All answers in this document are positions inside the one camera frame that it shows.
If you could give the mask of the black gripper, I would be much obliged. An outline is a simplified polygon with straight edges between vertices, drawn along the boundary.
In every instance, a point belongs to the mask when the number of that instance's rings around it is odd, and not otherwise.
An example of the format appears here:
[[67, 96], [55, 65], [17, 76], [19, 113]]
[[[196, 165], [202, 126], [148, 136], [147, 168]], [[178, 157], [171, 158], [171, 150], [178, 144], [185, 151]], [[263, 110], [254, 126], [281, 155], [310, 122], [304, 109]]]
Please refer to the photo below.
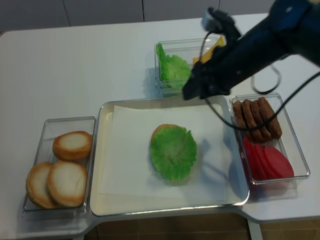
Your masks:
[[207, 62], [197, 61], [182, 88], [183, 99], [229, 95], [233, 87], [258, 72], [257, 46], [254, 41], [242, 37], [214, 49]]

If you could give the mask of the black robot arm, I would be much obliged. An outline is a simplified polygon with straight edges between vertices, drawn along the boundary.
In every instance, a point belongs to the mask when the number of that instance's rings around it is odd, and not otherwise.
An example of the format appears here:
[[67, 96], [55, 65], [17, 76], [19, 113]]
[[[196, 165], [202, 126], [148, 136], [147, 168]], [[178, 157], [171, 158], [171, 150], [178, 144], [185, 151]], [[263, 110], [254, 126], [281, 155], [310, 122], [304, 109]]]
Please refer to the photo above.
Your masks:
[[301, 55], [320, 64], [320, 5], [307, 0], [276, 0], [268, 16], [240, 34], [227, 13], [209, 7], [201, 24], [224, 35], [226, 45], [197, 62], [182, 88], [185, 100], [229, 95], [230, 90], [272, 63]]

